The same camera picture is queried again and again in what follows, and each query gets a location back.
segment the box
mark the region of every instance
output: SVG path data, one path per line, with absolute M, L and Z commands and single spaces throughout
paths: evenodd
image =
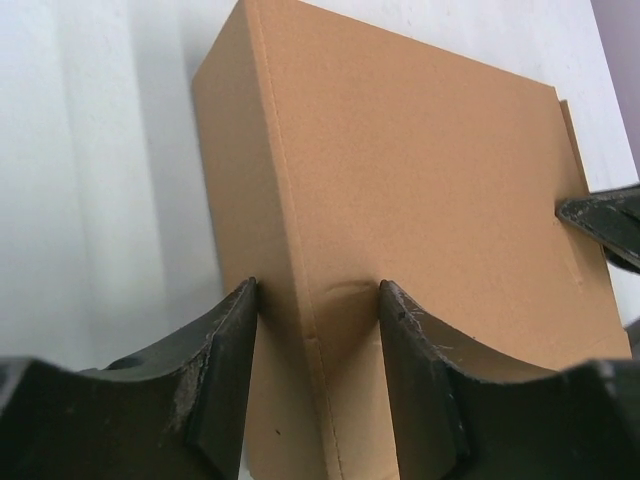
M 194 79 L 226 289 L 261 285 L 256 480 L 398 478 L 376 293 L 527 362 L 627 357 L 553 88 L 296 0 L 241 0 Z

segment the white table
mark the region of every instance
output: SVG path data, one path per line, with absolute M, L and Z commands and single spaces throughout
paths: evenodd
M 590 187 L 637 180 L 588 0 L 311 3 L 555 85 Z M 189 85 L 232 4 L 0 3 L 3 355 L 104 367 L 220 299 Z

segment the brown box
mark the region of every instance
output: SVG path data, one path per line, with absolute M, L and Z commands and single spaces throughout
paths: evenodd
M 398 476 L 378 282 L 514 357 L 626 357 L 553 88 L 295 0 L 242 0 L 194 80 L 227 290 L 262 288 L 256 480 Z

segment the box seam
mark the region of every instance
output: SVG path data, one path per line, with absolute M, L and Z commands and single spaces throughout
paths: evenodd
M 275 135 L 275 140 L 278 143 L 280 150 L 281 150 L 281 156 L 282 156 L 282 161 L 284 164 L 284 171 L 285 171 L 285 177 L 286 177 L 286 192 L 287 195 L 289 197 L 289 204 L 290 204 L 290 208 L 291 208 L 291 212 L 293 214 L 293 225 L 292 225 L 292 229 L 293 229 L 293 234 L 297 236 L 297 240 L 298 240 L 298 245 L 301 244 L 301 236 L 300 236 L 300 230 L 298 228 L 298 218 L 297 218 L 297 212 L 295 209 L 295 202 L 293 201 L 293 193 L 291 190 L 291 182 L 289 179 L 289 170 L 288 170 L 288 165 L 287 165 L 287 156 L 286 156 L 286 152 L 285 152 L 285 148 L 284 148 L 284 142 L 282 141 L 282 131 L 281 131 L 281 125 L 280 125 L 280 117 L 278 114 L 278 108 L 277 108 L 277 104 L 276 104 L 276 98 L 275 98 L 275 92 L 273 90 L 273 83 L 271 81 L 271 71 L 270 71 L 270 66 L 269 66 L 269 58 L 267 56 L 267 52 L 266 52 L 266 45 L 265 45 L 265 41 L 264 41 L 264 28 L 263 28 L 263 23 L 262 23 L 262 16 L 261 16 L 261 12 L 260 12 L 260 5 L 259 2 L 257 1 L 249 1 L 246 2 L 247 4 L 252 4 L 251 7 L 253 7 L 252 9 L 254 10 L 255 13 L 255 18 L 257 21 L 257 25 L 258 25 L 258 42 L 259 42 L 259 50 L 260 50 L 260 56 L 262 57 L 262 61 L 264 62 L 264 67 L 266 69 L 266 73 L 267 73 L 267 81 L 266 81 L 266 88 L 265 90 L 268 93 L 268 101 L 271 104 L 271 108 L 273 110 L 274 113 L 274 117 L 275 117 L 275 130 L 276 130 L 276 135 Z M 285 231 L 287 231 L 287 227 L 289 222 L 287 222 L 285 220 Z M 329 395 L 329 390 L 328 390 L 328 383 L 327 383 L 327 378 L 326 378 L 326 369 L 325 369 L 325 364 L 324 364 L 324 358 L 323 358 L 323 354 L 322 354 L 322 348 L 320 345 L 320 339 L 318 336 L 318 325 L 317 325 L 317 317 L 316 317 L 316 313 L 315 313 L 315 309 L 313 307 L 313 302 L 311 301 L 311 291 L 309 289 L 309 280 L 308 280 L 308 274 L 307 274 L 307 270 L 306 270 L 306 266 L 305 266 L 305 262 L 304 262 L 304 255 L 301 252 L 297 252 L 297 255 L 300 261 L 300 266 L 302 268 L 302 281 L 304 282 L 304 287 L 303 287 L 303 295 L 306 297 L 306 303 L 309 306 L 309 311 L 311 313 L 311 319 L 312 319 L 312 337 L 307 338 L 306 334 L 305 334 L 305 338 L 304 340 L 306 342 L 313 342 L 317 345 L 317 350 L 318 350 L 318 360 L 319 360 L 319 366 L 320 366 L 320 376 L 321 376 L 321 382 L 322 382 L 322 387 L 323 387 L 323 397 L 324 397 L 324 401 L 326 402 L 326 407 L 328 410 L 328 414 L 329 414 L 329 425 L 330 425 L 330 429 L 331 429 L 331 437 L 333 440 L 333 447 L 335 449 L 336 452 L 336 458 L 337 458 L 337 466 L 338 466 L 338 473 L 340 475 L 340 478 L 342 480 L 344 480 L 344 471 L 342 468 L 342 458 L 340 455 L 340 449 L 338 447 L 338 438 L 337 438 L 337 432 L 336 432 L 336 428 L 335 428 L 335 423 L 334 423 L 334 419 L 333 419 L 333 411 L 332 411 L 332 406 L 331 406 L 331 398 Z

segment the black plastic part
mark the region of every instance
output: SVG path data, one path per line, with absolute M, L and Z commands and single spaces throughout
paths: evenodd
M 105 370 L 0 359 L 0 478 L 236 480 L 256 324 L 251 279 Z
M 609 262 L 640 274 L 640 184 L 566 200 L 556 215 L 602 244 Z
M 383 282 L 379 318 L 402 480 L 640 478 L 640 366 L 556 373 L 497 352 Z

